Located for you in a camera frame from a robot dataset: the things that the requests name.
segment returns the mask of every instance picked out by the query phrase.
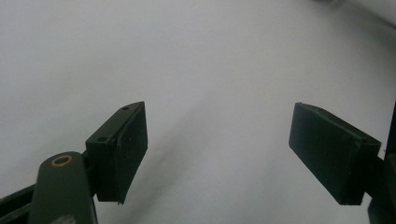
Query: white tabletop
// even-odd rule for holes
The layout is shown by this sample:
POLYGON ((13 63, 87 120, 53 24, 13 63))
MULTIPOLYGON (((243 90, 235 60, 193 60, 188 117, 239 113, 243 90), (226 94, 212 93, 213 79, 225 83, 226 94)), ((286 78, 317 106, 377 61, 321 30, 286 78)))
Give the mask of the white tabletop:
POLYGON ((369 223, 289 148, 294 103, 383 143, 396 32, 315 1, 3 1, 0 197, 146 102, 148 152, 106 223, 369 223))

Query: white wall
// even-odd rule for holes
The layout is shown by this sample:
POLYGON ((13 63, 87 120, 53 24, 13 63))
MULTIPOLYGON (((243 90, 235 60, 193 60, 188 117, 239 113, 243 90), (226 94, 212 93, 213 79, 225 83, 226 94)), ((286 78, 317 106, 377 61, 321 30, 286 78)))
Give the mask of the white wall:
POLYGON ((0 197, 145 101, 148 153, 100 223, 368 223, 288 146, 294 103, 383 143, 396 34, 314 1, 3 1, 0 197))

